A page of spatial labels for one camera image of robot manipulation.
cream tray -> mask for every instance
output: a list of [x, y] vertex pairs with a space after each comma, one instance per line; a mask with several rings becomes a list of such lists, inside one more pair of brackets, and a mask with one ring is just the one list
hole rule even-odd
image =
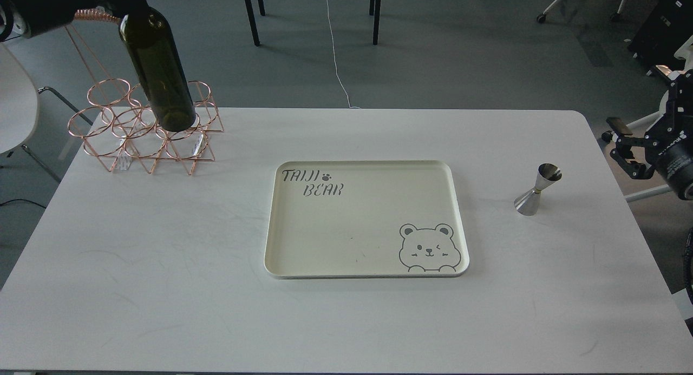
[[277, 277], [450, 277], [469, 255], [441, 161], [295, 161], [277, 169], [265, 268]]

dark green glass bottle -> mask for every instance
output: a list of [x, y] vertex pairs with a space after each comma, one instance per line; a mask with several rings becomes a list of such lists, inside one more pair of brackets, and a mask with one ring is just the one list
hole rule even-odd
[[156, 120], [168, 131], [195, 123], [195, 107], [168, 22], [149, 6], [125, 15], [120, 35]]

bear cartoon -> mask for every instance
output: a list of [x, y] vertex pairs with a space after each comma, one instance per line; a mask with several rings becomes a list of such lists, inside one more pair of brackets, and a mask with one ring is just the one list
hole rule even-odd
[[462, 256], [453, 242], [453, 228], [441, 223], [435, 229], [416, 229], [412, 224], [405, 224], [399, 229], [402, 236], [402, 249], [399, 260], [412, 269], [423, 271], [441, 271], [444, 267], [452, 268], [460, 264]]

floor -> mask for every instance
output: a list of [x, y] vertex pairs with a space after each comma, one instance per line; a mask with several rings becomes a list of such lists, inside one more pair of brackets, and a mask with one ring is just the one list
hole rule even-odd
[[[565, 0], [537, 23], [551, 1], [383, 0], [376, 47], [369, 0], [265, 0], [267, 16], [256, 16], [260, 47], [252, 43], [243, 0], [149, 3], [168, 18], [186, 77], [210, 84], [218, 106], [574, 109], [596, 137], [608, 129], [606, 117], [630, 122], [656, 111], [665, 84], [645, 76], [648, 68], [626, 47], [657, 0], [628, 0], [620, 22], [609, 22], [620, 0]], [[113, 23], [74, 27], [112, 76], [136, 81]], [[65, 30], [5, 45], [38, 87], [52, 86], [77, 107], [88, 106], [93, 81]], [[91, 56], [87, 63], [97, 79], [106, 76]], [[62, 175], [79, 150], [66, 129], [72, 112], [48, 93], [40, 104], [40, 123], [27, 144]], [[626, 194], [663, 183], [658, 175], [630, 180], [611, 164]], [[0, 165], [0, 202], [50, 202], [57, 182], [25, 152], [0, 156]], [[631, 209], [671, 293], [680, 292], [693, 205], [669, 193], [632, 202]], [[22, 202], [0, 207], [0, 284], [42, 212]]]

cocktail jigger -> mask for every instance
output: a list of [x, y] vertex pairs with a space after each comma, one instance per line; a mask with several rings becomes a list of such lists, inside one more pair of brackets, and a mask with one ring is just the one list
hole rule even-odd
[[563, 174], [559, 167], [550, 163], [540, 165], [534, 188], [515, 199], [515, 210], [522, 215], [536, 214], [539, 209], [539, 198], [542, 190], [561, 180], [562, 176]]

